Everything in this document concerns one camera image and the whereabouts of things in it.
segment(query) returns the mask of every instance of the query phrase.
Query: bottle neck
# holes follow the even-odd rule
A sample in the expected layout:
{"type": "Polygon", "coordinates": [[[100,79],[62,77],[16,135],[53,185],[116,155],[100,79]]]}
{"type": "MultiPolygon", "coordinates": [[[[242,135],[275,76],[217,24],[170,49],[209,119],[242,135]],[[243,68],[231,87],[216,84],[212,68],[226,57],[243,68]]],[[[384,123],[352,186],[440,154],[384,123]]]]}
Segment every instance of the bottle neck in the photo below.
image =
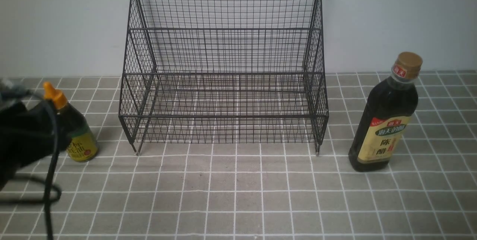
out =
{"type": "Polygon", "coordinates": [[[391,75],[386,79],[388,84],[394,88],[399,90],[409,89],[414,86],[414,80],[404,79],[403,77],[399,77],[395,72],[391,72],[391,75]]]}

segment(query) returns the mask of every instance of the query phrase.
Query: plastic bottle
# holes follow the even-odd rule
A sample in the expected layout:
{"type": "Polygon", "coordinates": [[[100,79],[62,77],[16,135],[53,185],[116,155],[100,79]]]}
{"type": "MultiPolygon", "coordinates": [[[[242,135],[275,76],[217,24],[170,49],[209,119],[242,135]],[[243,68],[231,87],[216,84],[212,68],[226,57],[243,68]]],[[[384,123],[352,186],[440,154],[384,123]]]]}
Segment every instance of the plastic bottle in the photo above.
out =
{"type": "Polygon", "coordinates": [[[43,83],[45,99],[53,101],[58,114],[59,125],[71,137],[66,149],[68,155],[76,162],[87,162],[98,153],[98,145],[86,118],[68,103],[61,90],[55,89],[50,82],[43,83]]]}

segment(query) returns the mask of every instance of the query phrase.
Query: soy sauce bottle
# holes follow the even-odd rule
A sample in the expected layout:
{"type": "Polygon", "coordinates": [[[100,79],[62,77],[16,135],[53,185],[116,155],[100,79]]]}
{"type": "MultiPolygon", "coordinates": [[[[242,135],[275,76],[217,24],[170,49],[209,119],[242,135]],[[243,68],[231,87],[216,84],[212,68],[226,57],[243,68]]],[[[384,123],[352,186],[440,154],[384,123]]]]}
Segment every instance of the soy sauce bottle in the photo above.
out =
{"type": "Polygon", "coordinates": [[[51,83],[44,82],[45,99],[50,99],[55,105],[59,125],[71,137],[71,143],[66,152],[76,162],[87,162],[98,153],[96,138],[86,122],[86,118],[68,103],[63,92],[55,89],[51,83]]]}
{"type": "Polygon", "coordinates": [[[418,77],[421,65],[419,55],[401,53],[391,75],[371,90],[348,153],[354,170],[373,171],[389,163],[417,107],[413,80],[418,77]]]}

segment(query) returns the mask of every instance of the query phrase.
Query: gold bottle cap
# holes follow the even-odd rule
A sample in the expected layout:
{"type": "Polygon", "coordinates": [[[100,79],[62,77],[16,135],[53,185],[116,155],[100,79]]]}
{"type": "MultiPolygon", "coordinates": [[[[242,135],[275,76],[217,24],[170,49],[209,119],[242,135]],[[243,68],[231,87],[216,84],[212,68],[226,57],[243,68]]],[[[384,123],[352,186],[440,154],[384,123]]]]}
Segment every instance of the gold bottle cap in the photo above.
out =
{"type": "Polygon", "coordinates": [[[411,52],[402,52],[397,56],[392,71],[399,77],[413,80],[419,76],[422,58],[411,52]]]}

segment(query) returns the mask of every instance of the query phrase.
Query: bottle cap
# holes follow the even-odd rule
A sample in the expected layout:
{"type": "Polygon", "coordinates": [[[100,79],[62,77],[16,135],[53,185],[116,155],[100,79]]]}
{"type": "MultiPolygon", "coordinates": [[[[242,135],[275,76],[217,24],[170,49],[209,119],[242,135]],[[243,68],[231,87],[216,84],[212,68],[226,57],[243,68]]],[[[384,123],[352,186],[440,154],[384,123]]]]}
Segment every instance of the bottle cap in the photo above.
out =
{"type": "Polygon", "coordinates": [[[57,110],[65,107],[68,104],[68,100],[66,99],[63,92],[59,89],[55,89],[50,82],[44,82],[43,89],[45,89],[45,95],[43,97],[45,99],[51,99],[57,110]]]}
{"type": "Polygon", "coordinates": [[[418,77],[421,70],[422,58],[411,52],[402,52],[397,56],[392,71],[399,77],[413,80],[418,77]]]}

